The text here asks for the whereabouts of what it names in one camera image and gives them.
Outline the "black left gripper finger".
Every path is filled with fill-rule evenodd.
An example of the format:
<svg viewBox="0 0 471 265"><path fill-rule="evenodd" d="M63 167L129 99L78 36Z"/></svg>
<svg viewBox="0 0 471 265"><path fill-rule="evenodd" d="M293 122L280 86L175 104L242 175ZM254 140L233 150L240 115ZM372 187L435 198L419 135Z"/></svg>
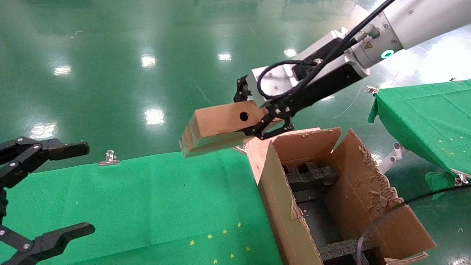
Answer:
<svg viewBox="0 0 471 265"><path fill-rule="evenodd" d="M63 254L70 241L93 234L95 227L91 223L79 223L44 233L34 240L29 240L4 225L0 226L0 230L1 242L17 250L2 265L37 265Z"/></svg>
<svg viewBox="0 0 471 265"><path fill-rule="evenodd" d="M18 137L0 145L0 186L13 188L29 173L49 160L63 160L89 154L87 142L62 143L59 139L34 140Z"/></svg>

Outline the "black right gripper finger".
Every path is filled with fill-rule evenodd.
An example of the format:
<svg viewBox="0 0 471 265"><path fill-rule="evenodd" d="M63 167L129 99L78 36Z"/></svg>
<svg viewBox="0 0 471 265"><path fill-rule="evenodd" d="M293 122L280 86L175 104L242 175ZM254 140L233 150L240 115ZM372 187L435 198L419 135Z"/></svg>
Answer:
<svg viewBox="0 0 471 265"><path fill-rule="evenodd" d="M247 75L237 79L237 90L233 97L234 103L254 99L251 91L248 88L248 83L246 81L246 78L247 78Z"/></svg>
<svg viewBox="0 0 471 265"><path fill-rule="evenodd" d="M291 114L290 109L288 109L288 111L286 109L268 109L268 113L264 115L256 125L244 128L244 134L246 136L254 136L260 140L266 140L278 136L294 129L292 117L293 114ZM276 119L284 121L283 126L272 131L268 131L269 125Z"/></svg>

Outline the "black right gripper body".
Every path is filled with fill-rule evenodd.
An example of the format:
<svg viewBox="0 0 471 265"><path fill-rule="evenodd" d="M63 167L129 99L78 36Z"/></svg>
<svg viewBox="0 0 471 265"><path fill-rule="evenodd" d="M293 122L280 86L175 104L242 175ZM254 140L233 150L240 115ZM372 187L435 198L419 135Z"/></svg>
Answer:
<svg viewBox="0 0 471 265"><path fill-rule="evenodd" d="M319 73L299 92L271 101L266 109L272 116L286 119L325 97L368 77L369 74L368 68L365 69L353 61L344 61L336 69L328 70L327 73Z"/></svg>

